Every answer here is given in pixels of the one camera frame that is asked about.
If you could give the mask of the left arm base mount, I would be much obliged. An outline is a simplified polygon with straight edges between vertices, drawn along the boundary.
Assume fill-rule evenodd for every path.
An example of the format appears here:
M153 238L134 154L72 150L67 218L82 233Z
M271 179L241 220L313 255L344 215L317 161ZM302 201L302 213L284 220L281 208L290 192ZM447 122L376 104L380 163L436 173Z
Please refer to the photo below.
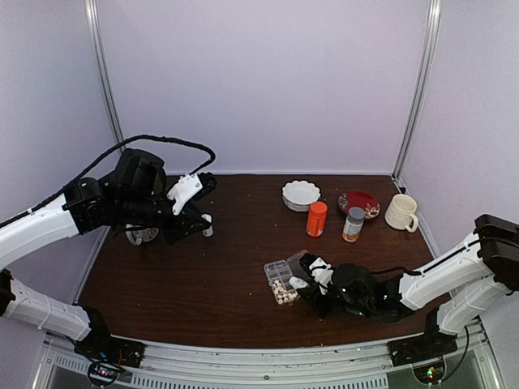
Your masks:
M74 351L118 373L124 372L124 367L140 368L144 343L112 336L100 311L91 307L83 307L83 310L88 316L90 332L82 340L72 340Z

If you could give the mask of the orange pill bottle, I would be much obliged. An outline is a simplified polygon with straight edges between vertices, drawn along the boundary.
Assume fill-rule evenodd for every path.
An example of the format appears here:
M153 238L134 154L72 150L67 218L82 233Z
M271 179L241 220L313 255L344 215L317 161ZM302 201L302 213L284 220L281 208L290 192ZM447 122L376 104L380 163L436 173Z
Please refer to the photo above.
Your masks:
M323 202L314 202L309 207L306 231L310 237L320 237L324 231L328 215L328 206Z

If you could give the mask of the shorter small white bottle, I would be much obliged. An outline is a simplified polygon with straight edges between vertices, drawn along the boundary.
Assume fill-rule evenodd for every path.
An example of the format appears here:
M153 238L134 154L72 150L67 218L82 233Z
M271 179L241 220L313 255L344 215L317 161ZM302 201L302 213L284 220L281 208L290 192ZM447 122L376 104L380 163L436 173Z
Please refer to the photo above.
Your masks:
M304 289L309 286L309 284L305 280L296 276L290 277L289 284L293 289Z

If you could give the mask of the grey capped white orange bottle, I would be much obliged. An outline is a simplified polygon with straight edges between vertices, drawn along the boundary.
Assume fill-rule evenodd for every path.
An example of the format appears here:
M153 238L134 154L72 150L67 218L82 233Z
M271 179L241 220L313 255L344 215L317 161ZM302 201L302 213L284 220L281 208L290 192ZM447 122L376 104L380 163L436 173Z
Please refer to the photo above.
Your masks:
M348 210L342 230L342 238L345 242L355 243L359 239L364 219L365 211L360 207L351 207Z

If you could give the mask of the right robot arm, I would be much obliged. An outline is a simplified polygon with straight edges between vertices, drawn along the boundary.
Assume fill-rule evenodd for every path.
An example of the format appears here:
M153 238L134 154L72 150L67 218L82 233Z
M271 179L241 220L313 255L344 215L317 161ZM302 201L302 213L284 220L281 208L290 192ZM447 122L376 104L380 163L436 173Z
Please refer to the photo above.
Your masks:
M454 289L458 294L432 311L432 327L416 339L421 357L435 356L447 336L457 335L495 301L518 290L518 225L483 214L463 242L415 270L394 267L396 276L377 280L377 271L343 263L336 267L304 254L298 265L304 277L289 283L320 317L334 307L396 323Z

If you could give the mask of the clear plastic pill organizer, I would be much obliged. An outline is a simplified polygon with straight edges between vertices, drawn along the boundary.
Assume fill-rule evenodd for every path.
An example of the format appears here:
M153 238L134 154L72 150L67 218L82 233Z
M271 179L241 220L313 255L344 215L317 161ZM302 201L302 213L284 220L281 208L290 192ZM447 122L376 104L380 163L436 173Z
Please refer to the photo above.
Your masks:
M298 277L298 272L301 268L298 265L299 259L305 254L308 253L307 250L300 250L299 252L291 255L287 259L278 260L270 263L264 264L264 274L266 276L268 286L272 291L272 284L275 280L279 280L286 288L288 293L297 293L297 289L293 289L289 284L289 279L291 276ZM272 293L274 299L277 303L277 296Z

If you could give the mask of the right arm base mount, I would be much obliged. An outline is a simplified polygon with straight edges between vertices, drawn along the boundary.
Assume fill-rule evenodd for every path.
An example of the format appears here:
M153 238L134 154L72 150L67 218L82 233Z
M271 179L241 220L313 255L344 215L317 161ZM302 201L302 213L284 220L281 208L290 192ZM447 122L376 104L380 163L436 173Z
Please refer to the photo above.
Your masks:
M414 377L422 384L432 386L446 378L444 356L457 351L457 336L440 332L435 308L426 316L425 330L421 335L390 341L388 351L392 365L416 365Z

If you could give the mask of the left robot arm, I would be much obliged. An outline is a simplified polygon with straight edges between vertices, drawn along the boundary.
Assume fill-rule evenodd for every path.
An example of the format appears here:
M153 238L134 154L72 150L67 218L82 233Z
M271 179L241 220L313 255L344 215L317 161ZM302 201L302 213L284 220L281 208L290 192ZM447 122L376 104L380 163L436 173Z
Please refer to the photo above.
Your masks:
M195 202L216 186L211 173L188 173L168 186L164 161L139 149L125 150L114 170L100 179L80 175L53 199L2 225L1 316L84 342L98 359L110 359L117 344L98 311L36 292L8 267L52 243L100 227L142 233L145 240L156 230L169 244L194 233L209 233L212 221Z

